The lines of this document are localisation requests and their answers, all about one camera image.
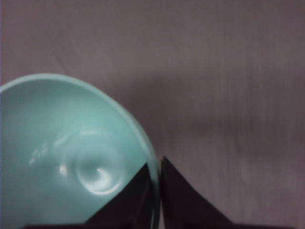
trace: table surface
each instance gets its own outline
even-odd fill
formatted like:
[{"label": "table surface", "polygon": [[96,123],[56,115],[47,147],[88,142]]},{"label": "table surface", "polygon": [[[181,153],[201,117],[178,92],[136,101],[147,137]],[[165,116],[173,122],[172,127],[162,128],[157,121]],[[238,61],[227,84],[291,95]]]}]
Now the table surface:
[{"label": "table surface", "polygon": [[305,228],[304,60],[304,1],[1,3],[1,84],[93,84],[239,223]]}]

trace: bowl rim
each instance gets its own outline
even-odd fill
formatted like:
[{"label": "bowl rim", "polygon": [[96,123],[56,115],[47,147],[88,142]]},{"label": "bowl rim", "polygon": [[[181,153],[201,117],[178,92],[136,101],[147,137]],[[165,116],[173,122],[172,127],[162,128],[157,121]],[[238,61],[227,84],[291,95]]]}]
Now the bowl rim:
[{"label": "bowl rim", "polygon": [[151,165],[153,166],[153,176],[157,178],[156,182],[154,183],[155,186],[155,193],[157,196],[159,196],[159,177],[160,177],[160,171],[158,167],[157,157],[155,155],[155,150],[141,127],[141,125],[138,123],[138,121],[125,109],[122,105],[120,105],[117,101],[112,99],[110,96],[108,96],[103,91],[99,90],[98,88],[94,87],[93,85],[86,83],[83,80],[79,80],[70,76],[62,75],[62,74],[56,74],[56,73],[36,73],[36,74],[30,74],[26,76],[19,77],[17,79],[14,79],[12,81],[9,81],[2,85],[0,87],[0,95],[4,92],[8,91],[9,89],[20,85],[22,83],[28,83],[31,81],[40,81],[40,80],[51,80],[51,81],[58,81],[58,82],[65,82],[70,83],[76,86],[79,86],[80,88],[83,88],[85,90],[88,90],[92,92],[93,94],[97,95],[101,99],[103,99],[106,103],[108,103],[130,126],[131,130],[136,135],[143,151],[145,152],[147,156],[147,161],[150,160]]}]

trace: bowl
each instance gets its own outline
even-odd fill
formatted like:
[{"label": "bowl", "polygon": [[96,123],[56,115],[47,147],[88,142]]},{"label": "bowl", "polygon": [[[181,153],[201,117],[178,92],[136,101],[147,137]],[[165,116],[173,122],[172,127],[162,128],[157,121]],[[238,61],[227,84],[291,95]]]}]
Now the bowl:
[{"label": "bowl", "polygon": [[121,105],[57,74],[21,77],[3,85],[0,95],[2,229],[84,223],[145,163],[154,185],[156,226],[156,157]]}]

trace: dark triangular shape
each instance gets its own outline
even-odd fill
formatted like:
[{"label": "dark triangular shape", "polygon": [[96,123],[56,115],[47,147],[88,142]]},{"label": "dark triangular shape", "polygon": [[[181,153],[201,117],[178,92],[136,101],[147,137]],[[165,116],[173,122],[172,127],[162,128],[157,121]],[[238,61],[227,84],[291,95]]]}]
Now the dark triangular shape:
[{"label": "dark triangular shape", "polygon": [[166,229],[287,229],[232,223],[196,192],[166,157],[161,163],[161,196]]},{"label": "dark triangular shape", "polygon": [[132,225],[101,226],[88,224],[30,225],[23,229],[133,229]]},{"label": "dark triangular shape", "polygon": [[134,229],[149,229],[154,204],[153,184],[145,164],[123,191],[88,219],[86,224],[130,224]]}]

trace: ceramic bowl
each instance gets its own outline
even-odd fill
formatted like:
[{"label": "ceramic bowl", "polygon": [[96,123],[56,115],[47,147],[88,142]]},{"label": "ceramic bowl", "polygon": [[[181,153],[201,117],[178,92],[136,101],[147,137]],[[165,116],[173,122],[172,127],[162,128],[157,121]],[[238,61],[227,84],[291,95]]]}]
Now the ceramic bowl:
[{"label": "ceramic bowl", "polygon": [[21,77],[0,95],[2,229],[84,223],[145,163],[159,206],[152,145],[109,96],[57,74]]}]

